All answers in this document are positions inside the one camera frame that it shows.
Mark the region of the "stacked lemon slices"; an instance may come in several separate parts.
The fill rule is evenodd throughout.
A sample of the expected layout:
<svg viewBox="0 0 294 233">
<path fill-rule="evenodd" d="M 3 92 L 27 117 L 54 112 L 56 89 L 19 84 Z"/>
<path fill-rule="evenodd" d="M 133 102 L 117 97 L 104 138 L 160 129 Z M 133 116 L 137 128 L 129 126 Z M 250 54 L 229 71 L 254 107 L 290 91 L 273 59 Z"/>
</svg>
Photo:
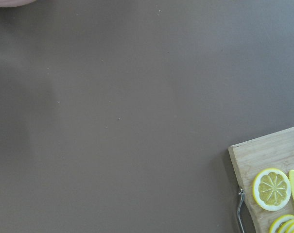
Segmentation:
<svg viewBox="0 0 294 233">
<path fill-rule="evenodd" d="M 269 233 L 292 233 L 294 231 L 294 215 L 282 215 L 276 218 L 269 228 Z"/>
</svg>

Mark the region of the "lemon slice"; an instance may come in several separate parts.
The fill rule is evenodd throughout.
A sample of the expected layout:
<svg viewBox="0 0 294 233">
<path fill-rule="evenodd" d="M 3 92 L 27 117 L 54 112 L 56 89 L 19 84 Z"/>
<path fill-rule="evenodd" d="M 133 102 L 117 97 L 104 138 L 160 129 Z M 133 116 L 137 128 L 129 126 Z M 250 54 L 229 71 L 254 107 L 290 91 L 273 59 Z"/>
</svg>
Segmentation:
<svg viewBox="0 0 294 233">
<path fill-rule="evenodd" d="M 254 201 L 262 209 L 278 211 L 290 200 L 291 185 L 287 175 L 277 168 L 260 171 L 252 184 Z"/>
</svg>

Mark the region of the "pink bowl with ice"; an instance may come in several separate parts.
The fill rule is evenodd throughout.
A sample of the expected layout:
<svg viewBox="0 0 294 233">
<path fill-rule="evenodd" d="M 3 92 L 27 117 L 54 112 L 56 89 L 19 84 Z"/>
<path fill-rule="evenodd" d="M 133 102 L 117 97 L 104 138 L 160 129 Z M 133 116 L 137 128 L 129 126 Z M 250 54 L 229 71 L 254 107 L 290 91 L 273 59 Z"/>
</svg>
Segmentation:
<svg viewBox="0 0 294 233">
<path fill-rule="evenodd" d="M 0 7 L 19 7 L 35 1 L 36 0 L 0 0 Z"/>
</svg>

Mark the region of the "wooden cutting board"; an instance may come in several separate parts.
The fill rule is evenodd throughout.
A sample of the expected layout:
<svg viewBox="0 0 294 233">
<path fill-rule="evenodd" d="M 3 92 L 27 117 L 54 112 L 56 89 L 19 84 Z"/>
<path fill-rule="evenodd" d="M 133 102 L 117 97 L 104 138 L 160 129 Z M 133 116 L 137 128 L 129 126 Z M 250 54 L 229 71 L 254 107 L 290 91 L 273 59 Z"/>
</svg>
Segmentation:
<svg viewBox="0 0 294 233">
<path fill-rule="evenodd" d="M 273 222 L 294 216 L 294 127 L 228 148 L 245 205 L 257 233 L 268 233 Z"/>
</svg>

